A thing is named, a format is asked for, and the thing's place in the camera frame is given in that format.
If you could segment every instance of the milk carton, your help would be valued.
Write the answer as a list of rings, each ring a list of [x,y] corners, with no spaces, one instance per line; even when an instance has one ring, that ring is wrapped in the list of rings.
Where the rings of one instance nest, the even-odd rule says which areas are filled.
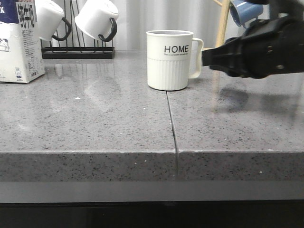
[[[0,0],[0,82],[44,74],[34,0]]]

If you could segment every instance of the black mug handle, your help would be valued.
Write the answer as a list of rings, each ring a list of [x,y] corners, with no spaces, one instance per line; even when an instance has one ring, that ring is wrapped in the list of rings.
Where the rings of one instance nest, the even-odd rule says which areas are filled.
[[[116,35],[116,33],[117,33],[117,24],[116,24],[115,19],[114,19],[114,18],[110,18],[110,22],[111,22],[111,24],[112,24],[112,31],[111,31],[110,35],[109,35],[107,38],[105,38],[105,37],[104,37],[103,35],[101,35],[101,34],[98,35],[98,37],[99,37],[103,42],[109,42],[109,41],[111,41],[111,40],[114,38],[114,36]]]
[[[63,21],[65,22],[65,24],[67,25],[67,33],[66,33],[66,35],[65,35],[64,37],[62,37],[62,38],[59,38],[59,37],[57,37],[57,36],[55,36],[55,35],[52,35],[52,38],[54,38],[54,39],[57,40],[57,41],[64,41],[64,40],[66,40],[67,37],[70,35],[71,30],[72,30],[72,26],[71,26],[70,22],[69,22],[66,18],[62,18],[62,20],[63,20]]]

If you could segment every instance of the mug rack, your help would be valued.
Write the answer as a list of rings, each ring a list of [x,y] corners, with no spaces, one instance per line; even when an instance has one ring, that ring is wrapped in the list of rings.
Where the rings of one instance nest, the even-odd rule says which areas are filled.
[[[64,0],[65,17],[71,23],[71,34],[65,41],[52,40],[50,42],[41,41],[42,57],[44,59],[88,59],[88,58],[113,58],[115,48],[113,40],[107,46],[102,40],[95,40],[83,34],[76,26],[74,18],[79,14],[79,4],[77,0]]]

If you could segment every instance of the speckled quartz countertop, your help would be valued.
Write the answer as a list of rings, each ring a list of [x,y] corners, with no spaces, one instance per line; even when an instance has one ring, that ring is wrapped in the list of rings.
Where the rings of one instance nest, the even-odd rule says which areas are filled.
[[[68,195],[82,183],[95,198],[53,200],[304,197],[304,74],[254,80],[204,67],[186,89],[166,93],[147,86],[141,51],[45,67],[28,85],[0,84],[0,202],[44,202],[32,188]],[[240,193],[252,186],[259,196]]]

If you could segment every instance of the hanging white mug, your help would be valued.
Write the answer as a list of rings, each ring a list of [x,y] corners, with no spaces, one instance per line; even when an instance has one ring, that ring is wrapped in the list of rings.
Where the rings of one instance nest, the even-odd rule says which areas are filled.
[[[53,38],[58,41],[66,40],[71,33],[71,24],[65,18],[63,9],[52,0],[35,0],[35,7],[40,39],[46,41],[51,41]],[[68,30],[64,37],[59,38],[54,33],[61,21],[65,22]]]
[[[192,42],[199,43],[196,71],[189,74]],[[201,72],[201,52],[204,43],[193,38],[193,32],[158,30],[147,32],[147,81],[154,89],[173,91],[184,89],[189,78]]]
[[[75,23],[91,38],[109,42],[117,33],[118,16],[118,9],[110,0],[87,0]]]

